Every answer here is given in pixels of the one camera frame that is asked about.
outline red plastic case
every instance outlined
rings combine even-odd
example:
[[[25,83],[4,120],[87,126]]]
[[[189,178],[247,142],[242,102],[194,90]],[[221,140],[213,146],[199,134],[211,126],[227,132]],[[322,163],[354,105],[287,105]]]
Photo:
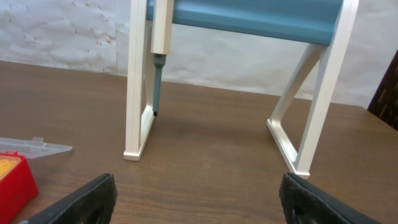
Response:
[[[17,152],[0,153],[0,156],[21,160],[0,179],[0,224],[7,224],[39,191],[24,156],[17,155]]]

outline wooden table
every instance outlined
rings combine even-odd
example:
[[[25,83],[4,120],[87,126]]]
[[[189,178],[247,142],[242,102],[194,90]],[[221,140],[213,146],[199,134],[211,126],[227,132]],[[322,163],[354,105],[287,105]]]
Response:
[[[278,191],[288,169],[266,127],[277,96],[164,83],[133,162],[123,159],[126,77],[9,62],[0,71],[0,136],[73,146],[29,161],[40,195],[15,222],[109,172],[118,189],[112,223],[285,223]],[[295,100],[282,122],[295,146],[309,106]],[[397,131],[364,108],[332,104],[309,181],[398,223],[397,158]]]

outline white wall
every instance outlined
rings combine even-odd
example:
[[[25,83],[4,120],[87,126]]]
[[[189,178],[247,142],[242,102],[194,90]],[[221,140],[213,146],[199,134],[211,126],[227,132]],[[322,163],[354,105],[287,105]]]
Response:
[[[396,21],[398,1],[360,0],[334,102],[368,106],[398,49]],[[3,0],[0,29],[0,60],[127,74],[129,0]],[[163,78],[280,95],[304,48],[288,40],[174,25]],[[299,98],[312,97],[315,72]]]

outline clear plastic lid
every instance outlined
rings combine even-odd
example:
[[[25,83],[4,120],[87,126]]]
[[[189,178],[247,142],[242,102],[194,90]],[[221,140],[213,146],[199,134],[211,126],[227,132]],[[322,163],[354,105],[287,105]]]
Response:
[[[45,143],[43,142],[43,138],[38,137],[34,137],[31,141],[0,138],[0,152],[13,150],[28,159],[34,159],[59,152],[67,152],[71,149],[72,146]]]

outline white tool handle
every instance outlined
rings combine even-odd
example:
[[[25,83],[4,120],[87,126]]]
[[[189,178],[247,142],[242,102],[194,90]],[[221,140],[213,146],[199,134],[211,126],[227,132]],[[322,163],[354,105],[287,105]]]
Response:
[[[172,38],[174,0],[155,0],[152,48],[154,54],[168,55]]]

